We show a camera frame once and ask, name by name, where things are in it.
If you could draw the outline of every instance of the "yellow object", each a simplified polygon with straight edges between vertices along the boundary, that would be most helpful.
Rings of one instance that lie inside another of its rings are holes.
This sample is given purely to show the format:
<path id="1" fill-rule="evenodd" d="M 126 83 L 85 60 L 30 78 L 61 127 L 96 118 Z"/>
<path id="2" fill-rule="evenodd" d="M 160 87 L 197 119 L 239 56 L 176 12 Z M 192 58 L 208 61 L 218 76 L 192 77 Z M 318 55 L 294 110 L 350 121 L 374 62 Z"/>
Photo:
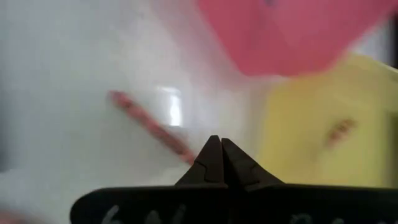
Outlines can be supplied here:
<path id="1" fill-rule="evenodd" d="M 397 70 L 349 55 L 325 73 L 277 85 L 267 97 L 257 161 L 288 183 L 391 187 L 397 81 Z M 344 119 L 356 127 L 328 146 Z"/>

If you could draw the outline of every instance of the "pink object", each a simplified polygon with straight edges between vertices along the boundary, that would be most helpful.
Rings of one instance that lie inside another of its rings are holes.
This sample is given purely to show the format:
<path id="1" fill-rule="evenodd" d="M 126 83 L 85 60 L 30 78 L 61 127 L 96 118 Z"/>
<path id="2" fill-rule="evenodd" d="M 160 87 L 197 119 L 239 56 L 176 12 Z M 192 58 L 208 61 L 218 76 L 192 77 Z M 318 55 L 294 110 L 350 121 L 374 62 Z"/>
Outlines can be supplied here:
<path id="1" fill-rule="evenodd" d="M 327 68 L 398 0 L 197 0 L 245 75 Z"/>

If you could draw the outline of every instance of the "red crayon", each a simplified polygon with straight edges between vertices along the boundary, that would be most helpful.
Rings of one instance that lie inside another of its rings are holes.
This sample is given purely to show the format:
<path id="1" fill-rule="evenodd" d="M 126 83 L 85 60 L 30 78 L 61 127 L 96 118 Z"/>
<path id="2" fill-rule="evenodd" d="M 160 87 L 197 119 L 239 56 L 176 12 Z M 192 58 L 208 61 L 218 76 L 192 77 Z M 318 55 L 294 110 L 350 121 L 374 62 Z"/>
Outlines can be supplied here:
<path id="1" fill-rule="evenodd" d="M 164 129 L 152 116 L 147 113 L 141 106 L 128 97 L 122 91 L 110 91 L 113 102 L 122 108 L 132 119 L 138 121 L 145 129 L 164 143 L 173 152 L 181 157 L 181 159 L 189 164 L 193 164 L 195 156 L 189 147 L 173 134 Z"/>

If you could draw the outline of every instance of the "blurry background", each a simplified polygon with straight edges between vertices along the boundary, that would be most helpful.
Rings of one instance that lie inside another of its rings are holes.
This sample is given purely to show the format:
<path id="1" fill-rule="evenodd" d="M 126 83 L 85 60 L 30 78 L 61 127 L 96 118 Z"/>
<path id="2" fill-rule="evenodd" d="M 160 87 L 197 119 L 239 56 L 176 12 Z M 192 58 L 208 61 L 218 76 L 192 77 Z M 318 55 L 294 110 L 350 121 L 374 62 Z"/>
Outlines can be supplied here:
<path id="1" fill-rule="evenodd" d="M 112 105 L 111 89 L 132 93 L 196 152 L 218 134 L 254 154 L 251 124 L 274 81 L 253 85 L 214 63 L 195 12 L 177 4 L 0 2 L 0 206 L 68 223 L 72 203 L 87 192 L 173 184 L 188 169 Z M 391 23 L 371 29 L 353 51 L 391 64 Z M 174 124 L 162 103 L 171 98 L 181 116 Z"/>

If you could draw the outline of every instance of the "black plastic object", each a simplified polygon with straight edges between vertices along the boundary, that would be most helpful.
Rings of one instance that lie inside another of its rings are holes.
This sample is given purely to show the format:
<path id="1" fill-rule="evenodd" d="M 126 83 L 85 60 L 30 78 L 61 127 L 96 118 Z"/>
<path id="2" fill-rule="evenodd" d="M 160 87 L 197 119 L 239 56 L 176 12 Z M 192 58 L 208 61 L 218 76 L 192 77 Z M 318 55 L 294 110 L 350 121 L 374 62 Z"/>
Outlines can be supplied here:
<path id="1" fill-rule="evenodd" d="M 174 185 L 96 190 L 72 224 L 398 223 L 398 191 L 284 184 L 229 139 L 212 136 Z"/>

